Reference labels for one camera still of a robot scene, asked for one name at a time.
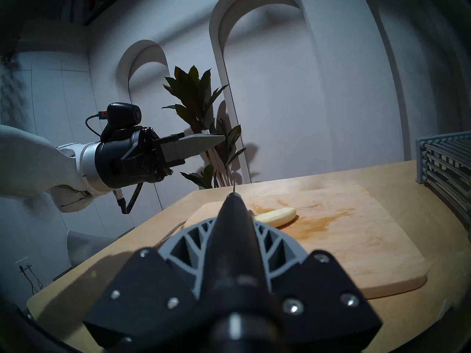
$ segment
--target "banana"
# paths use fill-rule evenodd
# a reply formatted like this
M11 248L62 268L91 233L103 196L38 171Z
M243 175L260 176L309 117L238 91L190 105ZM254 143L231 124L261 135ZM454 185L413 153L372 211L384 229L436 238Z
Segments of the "banana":
M280 210L274 210L266 212L264 214L254 215L252 219L276 228L290 222L295 217L295 208L281 208Z

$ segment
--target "dish rack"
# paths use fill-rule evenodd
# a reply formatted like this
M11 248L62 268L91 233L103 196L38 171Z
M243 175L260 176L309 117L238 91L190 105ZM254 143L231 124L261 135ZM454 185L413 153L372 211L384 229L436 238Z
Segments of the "dish rack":
M415 141L417 182L428 183L462 216L471 241L471 131Z

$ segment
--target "gray mount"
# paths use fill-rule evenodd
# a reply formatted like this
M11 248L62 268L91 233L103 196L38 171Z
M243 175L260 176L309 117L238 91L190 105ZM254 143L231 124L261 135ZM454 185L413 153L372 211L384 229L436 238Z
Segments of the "gray mount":
M169 262L176 273L190 286L199 299L203 280L206 245L216 218L191 225L169 238L159 249L159 254ZM308 256L304 248L292 237L266 224L253 222L255 234L265 268L268 289L272 280Z

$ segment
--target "wooden table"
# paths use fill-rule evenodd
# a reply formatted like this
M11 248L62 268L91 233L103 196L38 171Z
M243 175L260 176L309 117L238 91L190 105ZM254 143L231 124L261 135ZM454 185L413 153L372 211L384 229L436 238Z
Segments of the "wooden table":
M417 336L438 317L445 299L458 305L471 282L471 244L450 209L415 181L415 161L251 183L242 196L280 194L357 183L391 214L431 263L427 283L414 291L370 300L383 327L365 352L388 352ZM27 302L37 323L84 352L101 348L82 324L85 313L129 256L154 246L206 202L222 201L230 187L195 191L53 282Z

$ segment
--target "cutting board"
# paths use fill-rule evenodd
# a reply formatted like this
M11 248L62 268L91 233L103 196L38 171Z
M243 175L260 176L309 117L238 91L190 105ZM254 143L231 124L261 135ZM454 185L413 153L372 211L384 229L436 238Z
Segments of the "cutting board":
M359 185L242 197L255 214L296 208L294 221L279 227L307 252L332 253L367 298L419 288L429 263L391 215ZM184 227L216 217L222 202L201 206Z

